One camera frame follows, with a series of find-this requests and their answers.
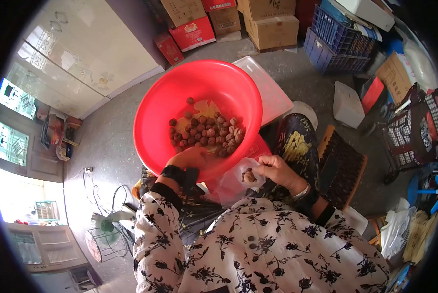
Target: red packaging bag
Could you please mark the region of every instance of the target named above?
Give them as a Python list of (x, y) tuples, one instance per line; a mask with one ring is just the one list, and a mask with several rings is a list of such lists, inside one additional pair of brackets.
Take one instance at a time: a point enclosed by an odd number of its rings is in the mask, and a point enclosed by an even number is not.
[(182, 52), (216, 41), (207, 16), (190, 21), (169, 32)]
[(206, 12), (237, 6), (235, 4), (235, 0), (201, 0), (201, 1), (203, 1), (204, 10), (206, 10)]
[(176, 65), (185, 59), (177, 44), (175, 44), (172, 36), (168, 32), (163, 32), (154, 38), (154, 43), (165, 56), (165, 58), (167, 58), (170, 65)]

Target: wooden cabinet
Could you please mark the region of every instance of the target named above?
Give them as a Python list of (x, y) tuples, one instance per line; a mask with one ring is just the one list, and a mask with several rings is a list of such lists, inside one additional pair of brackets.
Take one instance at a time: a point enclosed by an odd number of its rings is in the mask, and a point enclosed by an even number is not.
[(82, 119), (114, 91), (164, 70), (104, 0), (49, 1), (25, 30), (14, 62), (27, 71), (21, 88)]

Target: dark patterned trousers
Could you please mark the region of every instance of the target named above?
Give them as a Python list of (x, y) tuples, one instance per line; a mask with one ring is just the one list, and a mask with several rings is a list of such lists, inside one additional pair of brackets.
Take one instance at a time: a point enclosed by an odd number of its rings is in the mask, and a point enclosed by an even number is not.
[[(271, 150), (272, 153), (282, 157), (294, 172), (318, 190), (318, 146), (310, 120), (302, 114), (294, 113), (287, 115), (278, 123), (275, 141), (267, 142), (268, 145), (275, 145), (274, 150)], [(143, 196), (151, 189), (157, 177), (143, 167), (141, 180), (139, 194)], [(247, 195), (269, 198), (271, 201), (280, 201), (292, 206), (289, 191), (269, 179), (258, 191), (249, 189)], [(179, 196), (184, 204), (184, 208), (179, 211), (180, 236), (183, 244), (189, 247), (225, 209), (220, 203), (208, 200), (199, 187), (188, 196), (183, 194)]]

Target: hand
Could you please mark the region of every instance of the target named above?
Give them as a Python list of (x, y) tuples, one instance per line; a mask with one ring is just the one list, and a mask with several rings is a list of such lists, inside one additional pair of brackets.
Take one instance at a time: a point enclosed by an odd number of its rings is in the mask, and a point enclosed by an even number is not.
[(206, 165), (203, 155), (206, 155), (208, 150), (203, 147), (191, 147), (173, 156), (167, 165), (174, 165), (184, 170), (187, 167), (202, 169)]
[(298, 176), (280, 156), (261, 156), (258, 162), (262, 165), (253, 168), (253, 171), (284, 186), (289, 190), (291, 196), (304, 191), (308, 185), (307, 181)]

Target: white cloth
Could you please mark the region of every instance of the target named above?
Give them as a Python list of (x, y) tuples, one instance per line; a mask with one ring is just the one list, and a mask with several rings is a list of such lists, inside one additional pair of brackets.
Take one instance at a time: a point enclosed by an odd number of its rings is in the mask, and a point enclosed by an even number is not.
[(158, 193), (137, 211), (137, 292), (383, 292), (388, 266), (336, 210), (325, 227), (281, 203), (245, 198), (185, 259), (179, 213)]

